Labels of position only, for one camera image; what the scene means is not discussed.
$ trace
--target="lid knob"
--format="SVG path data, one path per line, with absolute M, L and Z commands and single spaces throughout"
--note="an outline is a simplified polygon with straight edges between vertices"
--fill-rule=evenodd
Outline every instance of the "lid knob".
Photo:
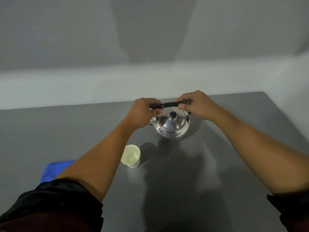
M 175 120 L 177 118 L 177 113 L 174 112 L 174 111 L 171 111 L 168 115 L 168 117 L 171 119 L 171 120 Z

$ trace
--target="white paper cup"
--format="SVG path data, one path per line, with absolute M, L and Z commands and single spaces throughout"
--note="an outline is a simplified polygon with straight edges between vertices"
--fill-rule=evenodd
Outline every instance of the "white paper cup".
M 141 151 L 135 145 L 127 145 L 123 151 L 121 162 L 130 168 L 136 168 L 140 163 Z

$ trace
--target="stainless steel kettle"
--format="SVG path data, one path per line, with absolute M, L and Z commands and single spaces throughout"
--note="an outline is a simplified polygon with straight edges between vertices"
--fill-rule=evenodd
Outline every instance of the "stainless steel kettle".
M 163 137 L 173 141 L 180 140 L 190 126 L 190 112 L 178 109 L 178 105 L 184 102 L 169 102 L 160 104 L 157 108 L 163 109 L 163 114 L 154 116 L 149 125 Z

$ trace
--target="black sleeve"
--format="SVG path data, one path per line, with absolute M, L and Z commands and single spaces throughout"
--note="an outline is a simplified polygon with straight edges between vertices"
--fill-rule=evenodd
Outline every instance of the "black sleeve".
M 101 231 L 102 207 L 103 204 L 78 182 L 56 179 L 20 195 L 14 205 L 0 216 L 0 223 L 33 213 L 67 212 L 78 214 L 93 231 Z
M 267 199 L 281 213 L 280 220 L 288 231 L 309 231 L 309 190 Z

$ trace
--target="kettle handle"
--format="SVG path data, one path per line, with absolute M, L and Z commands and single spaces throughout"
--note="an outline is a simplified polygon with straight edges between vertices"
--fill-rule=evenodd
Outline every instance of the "kettle handle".
M 166 108 L 166 107 L 178 107 L 178 105 L 181 104 L 181 103 L 186 103 L 186 102 L 169 102 L 169 103 L 162 103 L 162 104 L 158 105 L 157 108 L 163 109 L 163 108 Z

